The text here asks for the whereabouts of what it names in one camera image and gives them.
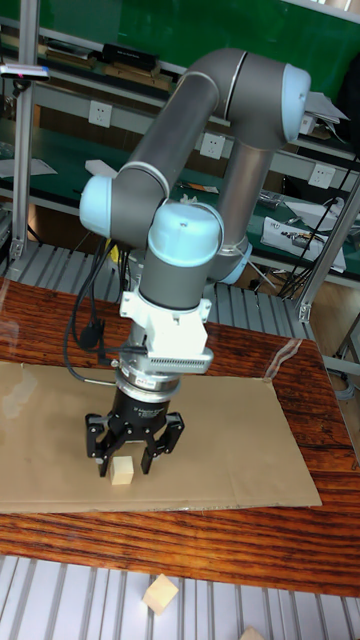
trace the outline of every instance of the wood grain surface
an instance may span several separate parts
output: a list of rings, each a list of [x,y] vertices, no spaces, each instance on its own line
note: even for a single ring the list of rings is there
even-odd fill
[[[73,303],[68,294],[10,283],[3,303],[0,294],[0,358],[62,365],[62,338]],[[106,344],[120,345],[130,323],[119,318],[117,305],[99,302],[98,308],[106,318]],[[88,314],[84,303],[79,328]],[[10,328],[14,333],[16,325],[17,340],[11,344]],[[287,341],[223,325],[207,328],[215,353],[210,375],[261,377]],[[77,366],[97,364],[74,343],[69,355]],[[297,355],[281,366],[274,386],[322,507],[0,515],[0,553],[359,596],[360,472],[315,343],[303,341]]]

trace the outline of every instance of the green wall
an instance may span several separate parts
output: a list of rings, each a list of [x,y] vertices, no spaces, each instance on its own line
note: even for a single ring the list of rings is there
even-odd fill
[[[20,0],[0,0],[19,18]],[[42,27],[96,42],[121,42],[189,66],[239,47],[309,71],[312,90],[335,98],[360,51],[360,24],[282,0],[42,0]]]

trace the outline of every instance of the robotic arm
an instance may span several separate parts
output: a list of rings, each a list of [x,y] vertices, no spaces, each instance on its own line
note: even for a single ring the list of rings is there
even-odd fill
[[[146,347],[146,354],[127,349],[120,356],[111,413],[86,418],[88,455],[101,464],[100,475],[127,440],[146,442],[144,473],[174,448],[184,425],[179,414],[167,414],[170,399],[183,373],[205,373],[212,361],[206,280],[231,284],[239,277],[258,194],[274,152],[298,135],[309,87],[310,76],[291,65],[238,49],[210,53],[187,70],[117,177],[95,176],[86,185],[82,224],[146,248],[140,283],[120,307],[133,320],[127,346]],[[231,122],[235,138],[218,211],[169,200],[212,114]]]

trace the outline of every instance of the electrical outlet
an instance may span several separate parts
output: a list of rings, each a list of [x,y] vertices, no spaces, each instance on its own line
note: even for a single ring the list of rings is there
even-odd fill
[[[224,136],[216,136],[213,133],[205,133],[200,147],[200,155],[219,160],[219,158],[221,158],[224,144]]]
[[[316,164],[315,169],[309,178],[308,184],[311,184],[314,187],[320,187],[320,189],[327,189],[330,187],[334,175],[334,167],[330,167],[328,164]]]
[[[112,106],[103,102],[91,100],[89,111],[89,122],[97,124],[98,127],[110,127]]]

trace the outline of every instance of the small wooden cube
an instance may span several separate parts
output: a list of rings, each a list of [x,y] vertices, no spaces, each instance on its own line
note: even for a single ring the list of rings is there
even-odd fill
[[[162,573],[145,591],[143,602],[152,609],[157,616],[161,616],[164,609],[175,598],[179,589]]]
[[[131,456],[116,456],[111,460],[109,478],[111,484],[130,484],[134,475]]]
[[[256,631],[256,629],[254,629],[254,627],[247,627],[240,640],[264,640],[264,638],[258,631]]]

